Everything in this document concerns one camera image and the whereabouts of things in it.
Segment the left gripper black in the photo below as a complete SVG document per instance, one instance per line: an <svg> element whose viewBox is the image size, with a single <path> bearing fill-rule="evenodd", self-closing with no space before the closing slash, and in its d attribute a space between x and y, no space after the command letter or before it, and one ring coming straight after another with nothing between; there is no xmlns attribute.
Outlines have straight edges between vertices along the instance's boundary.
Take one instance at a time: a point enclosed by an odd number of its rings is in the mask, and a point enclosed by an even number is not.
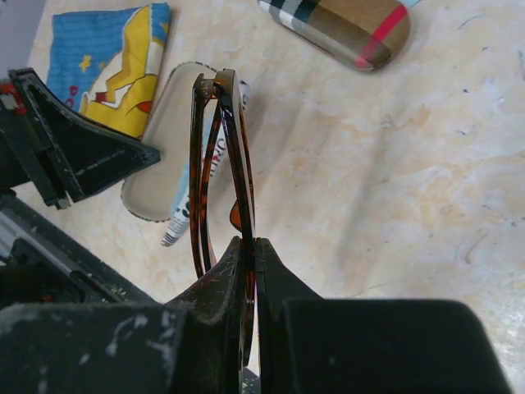
<svg viewBox="0 0 525 394"><path fill-rule="evenodd" d="M1 187L34 183L58 209L158 163L159 150L75 112L31 68L1 81Z"/></svg>

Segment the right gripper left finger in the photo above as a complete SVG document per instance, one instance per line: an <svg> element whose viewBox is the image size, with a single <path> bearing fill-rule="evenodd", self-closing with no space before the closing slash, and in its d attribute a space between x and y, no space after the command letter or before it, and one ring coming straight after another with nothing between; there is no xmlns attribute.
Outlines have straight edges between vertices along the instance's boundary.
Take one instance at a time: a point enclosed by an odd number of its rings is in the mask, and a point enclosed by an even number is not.
<svg viewBox="0 0 525 394"><path fill-rule="evenodd" d="M244 372L240 240L165 304L104 302L28 246L1 268L4 393L239 393Z"/></svg>

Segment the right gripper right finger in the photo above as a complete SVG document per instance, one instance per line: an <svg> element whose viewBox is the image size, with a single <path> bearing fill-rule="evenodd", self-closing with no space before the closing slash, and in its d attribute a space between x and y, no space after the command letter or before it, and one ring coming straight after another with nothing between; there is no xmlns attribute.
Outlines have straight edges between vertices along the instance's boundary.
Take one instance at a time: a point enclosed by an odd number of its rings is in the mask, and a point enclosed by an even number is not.
<svg viewBox="0 0 525 394"><path fill-rule="evenodd" d="M454 300L321 297L256 243L265 393L508 393L486 331Z"/></svg>

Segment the flag newsprint glasses case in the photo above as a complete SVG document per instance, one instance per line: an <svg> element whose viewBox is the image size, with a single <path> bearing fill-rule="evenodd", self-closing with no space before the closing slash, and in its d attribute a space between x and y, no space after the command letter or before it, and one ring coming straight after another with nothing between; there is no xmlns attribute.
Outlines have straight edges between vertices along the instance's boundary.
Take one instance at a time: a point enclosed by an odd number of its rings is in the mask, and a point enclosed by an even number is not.
<svg viewBox="0 0 525 394"><path fill-rule="evenodd" d="M212 79L217 70L201 62L181 63L167 79L153 108L142 142L161 160L129 176L121 201L137 218L166 222L161 245L174 245L189 229L189 138L192 88L198 75Z"/></svg>

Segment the brown tortoise sunglasses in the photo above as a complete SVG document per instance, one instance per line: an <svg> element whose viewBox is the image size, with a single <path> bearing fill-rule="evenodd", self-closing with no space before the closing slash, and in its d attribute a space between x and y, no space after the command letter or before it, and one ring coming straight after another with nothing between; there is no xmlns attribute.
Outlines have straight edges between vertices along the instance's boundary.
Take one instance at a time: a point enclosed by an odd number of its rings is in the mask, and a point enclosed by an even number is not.
<svg viewBox="0 0 525 394"><path fill-rule="evenodd" d="M209 205L227 187L235 192L228 220L251 250L255 237L253 176L240 79L231 68L198 74L191 88L189 233L198 278L219 262L212 245Z"/></svg>

